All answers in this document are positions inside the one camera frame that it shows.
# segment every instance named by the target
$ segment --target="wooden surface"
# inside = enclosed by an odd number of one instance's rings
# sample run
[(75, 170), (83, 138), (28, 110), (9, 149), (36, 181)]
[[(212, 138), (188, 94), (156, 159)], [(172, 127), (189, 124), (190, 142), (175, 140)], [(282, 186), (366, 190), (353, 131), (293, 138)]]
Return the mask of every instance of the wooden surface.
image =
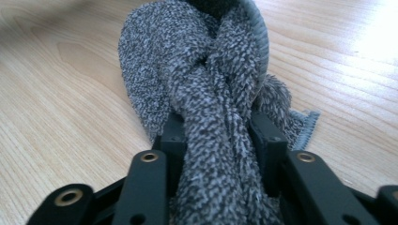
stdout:
[[(137, 0), (0, 0), (0, 224), (24, 224), (53, 190), (99, 190), (150, 144), (117, 42)], [(269, 72), (293, 108), (322, 115), (308, 150), (349, 186), (398, 184), (397, 1), (257, 0)]]

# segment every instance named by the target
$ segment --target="folded cloth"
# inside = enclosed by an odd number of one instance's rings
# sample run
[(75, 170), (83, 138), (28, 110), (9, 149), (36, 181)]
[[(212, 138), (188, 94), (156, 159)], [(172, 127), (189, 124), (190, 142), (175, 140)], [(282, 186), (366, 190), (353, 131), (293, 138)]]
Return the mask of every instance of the folded cloth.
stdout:
[(264, 112), (290, 149), (303, 149), (317, 113), (291, 111), (286, 86), (266, 74), (267, 29), (253, 18), (260, 14), (251, 0), (208, 1), (222, 10), (200, 2), (166, 0), (135, 9), (118, 47), (130, 100), (149, 139), (162, 134), (171, 111), (184, 118), (188, 149), (173, 222), (281, 224), (278, 201), (263, 190), (246, 124), (252, 110)]

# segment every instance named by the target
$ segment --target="speckled gray cloth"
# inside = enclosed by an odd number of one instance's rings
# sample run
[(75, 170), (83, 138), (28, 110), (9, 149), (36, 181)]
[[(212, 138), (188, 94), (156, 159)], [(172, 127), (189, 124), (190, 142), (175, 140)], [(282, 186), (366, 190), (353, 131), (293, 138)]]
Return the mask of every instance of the speckled gray cloth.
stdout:
[(252, 110), (265, 112), (289, 148), (302, 148), (314, 113), (291, 111), (285, 85), (260, 72), (268, 63), (268, 40), (266, 49), (259, 47), (241, 3), (215, 13), (195, 4), (143, 5), (128, 16), (119, 42), (123, 78), (149, 139), (161, 135), (170, 111), (184, 118), (188, 150), (173, 221), (281, 224), (278, 201), (263, 190), (245, 125)]

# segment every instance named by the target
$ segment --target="cloth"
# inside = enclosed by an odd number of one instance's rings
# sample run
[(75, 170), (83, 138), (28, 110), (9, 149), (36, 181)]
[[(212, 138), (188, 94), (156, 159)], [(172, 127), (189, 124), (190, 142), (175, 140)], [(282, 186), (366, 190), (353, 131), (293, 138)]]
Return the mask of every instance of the cloth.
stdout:
[(149, 139), (162, 134), (171, 111), (184, 118), (188, 149), (172, 204), (175, 224), (282, 223), (278, 200), (262, 187), (246, 123), (252, 110), (264, 112), (289, 148), (300, 149), (316, 113), (291, 111), (286, 86), (264, 71), (268, 39), (261, 45), (256, 37), (241, 1), (206, 11), (195, 1), (166, 0), (126, 19), (120, 66)]

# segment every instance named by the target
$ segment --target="light wood tabletop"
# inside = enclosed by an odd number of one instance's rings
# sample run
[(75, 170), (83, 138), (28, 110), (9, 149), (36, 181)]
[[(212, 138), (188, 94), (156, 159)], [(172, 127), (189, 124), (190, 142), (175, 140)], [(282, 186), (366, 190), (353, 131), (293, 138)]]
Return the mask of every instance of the light wood tabletop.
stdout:
[[(0, 224), (70, 183), (100, 190), (150, 148), (117, 43), (143, 0), (0, 0)], [(321, 112), (308, 150), (374, 196), (398, 184), (398, 2), (256, 0), (268, 72)]]

